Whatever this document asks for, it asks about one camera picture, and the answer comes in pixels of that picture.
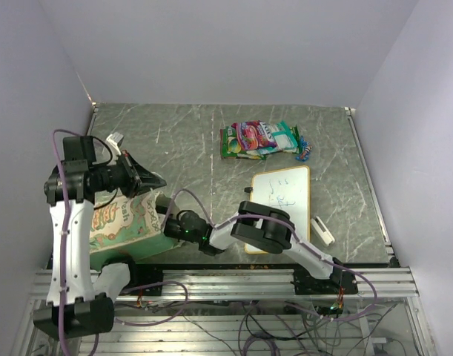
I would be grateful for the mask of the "green white paper bag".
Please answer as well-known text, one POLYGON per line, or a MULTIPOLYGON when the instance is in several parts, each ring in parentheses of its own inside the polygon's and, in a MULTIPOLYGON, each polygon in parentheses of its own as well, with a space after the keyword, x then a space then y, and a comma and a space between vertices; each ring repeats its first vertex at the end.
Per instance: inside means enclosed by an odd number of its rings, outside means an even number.
POLYGON ((161 191, 132 199, 117 197, 94 211, 90 228, 90 267, 99 271, 109 260, 131 257, 135 262, 178 248, 184 243, 161 232, 165 215, 156 212, 161 191))

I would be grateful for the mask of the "green yellow chips bag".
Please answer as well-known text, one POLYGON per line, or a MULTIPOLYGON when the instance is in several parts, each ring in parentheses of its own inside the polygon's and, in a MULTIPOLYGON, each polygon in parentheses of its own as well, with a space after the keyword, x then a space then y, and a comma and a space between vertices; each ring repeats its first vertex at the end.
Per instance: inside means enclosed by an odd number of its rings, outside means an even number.
POLYGON ((234 126, 226 126, 222 129, 222 138, 226 141, 231 139, 237 139, 237 131, 234 126))

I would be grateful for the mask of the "pink fruit candy bag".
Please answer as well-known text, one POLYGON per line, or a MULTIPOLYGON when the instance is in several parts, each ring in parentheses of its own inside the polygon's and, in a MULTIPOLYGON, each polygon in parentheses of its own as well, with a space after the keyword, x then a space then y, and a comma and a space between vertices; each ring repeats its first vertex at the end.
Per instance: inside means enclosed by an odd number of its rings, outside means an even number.
POLYGON ((271 126, 263 121, 235 122, 232 128, 242 150, 248 154, 266 155, 279 150, 271 126))

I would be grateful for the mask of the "teal snack packet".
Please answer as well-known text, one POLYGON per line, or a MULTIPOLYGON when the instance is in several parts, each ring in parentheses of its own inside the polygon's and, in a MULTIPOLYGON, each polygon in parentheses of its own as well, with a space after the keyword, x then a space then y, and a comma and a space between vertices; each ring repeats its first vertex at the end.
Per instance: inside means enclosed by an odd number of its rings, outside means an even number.
POLYGON ((271 149, 271 153, 286 152, 295 154, 298 151, 298 143, 289 126, 281 121, 277 124, 269 125, 272 137, 276 146, 271 149))

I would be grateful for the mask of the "blue M&M's packet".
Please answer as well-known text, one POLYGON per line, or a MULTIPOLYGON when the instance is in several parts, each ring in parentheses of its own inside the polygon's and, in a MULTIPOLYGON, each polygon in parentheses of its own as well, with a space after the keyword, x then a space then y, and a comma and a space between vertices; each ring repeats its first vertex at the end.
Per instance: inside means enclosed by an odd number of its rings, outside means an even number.
POLYGON ((298 148, 300 152, 295 159, 299 162, 306 162, 310 158, 312 145, 305 140, 304 136, 301 136, 298 148))

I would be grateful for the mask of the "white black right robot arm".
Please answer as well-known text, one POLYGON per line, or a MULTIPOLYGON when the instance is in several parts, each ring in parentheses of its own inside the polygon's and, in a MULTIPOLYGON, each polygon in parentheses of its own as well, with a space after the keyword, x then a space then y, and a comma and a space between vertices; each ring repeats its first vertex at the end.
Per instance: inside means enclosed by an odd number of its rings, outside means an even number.
POLYGON ((196 243, 209 256, 225 252, 236 241, 269 254, 284 254, 300 267, 291 284, 298 295, 356 294, 356 277, 335 257, 301 240, 291 217, 278 208, 243 201, 238 212, 217 226, 191 210, 169 213, 162 232, 180 241, 196 243))

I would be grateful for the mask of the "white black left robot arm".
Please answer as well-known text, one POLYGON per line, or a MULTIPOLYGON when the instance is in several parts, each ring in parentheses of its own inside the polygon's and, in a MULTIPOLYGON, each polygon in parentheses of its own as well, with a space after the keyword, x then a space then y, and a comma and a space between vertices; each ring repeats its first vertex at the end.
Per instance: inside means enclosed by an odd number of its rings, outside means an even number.
POLYGON ((120 191, 134 198, 166 185, 120 148, 115 132, 102 144, 107 159, 98 162, 94 136, 67 136, 63 152, 44 184, 53 226, 53 266, 46 306, 33 313, 34 326, 56 340, 109 332, 120 292, 132 294, 140 284, 129 257, 108 260, 96 280, 90 270, 90 224, 95 195, 120 191))

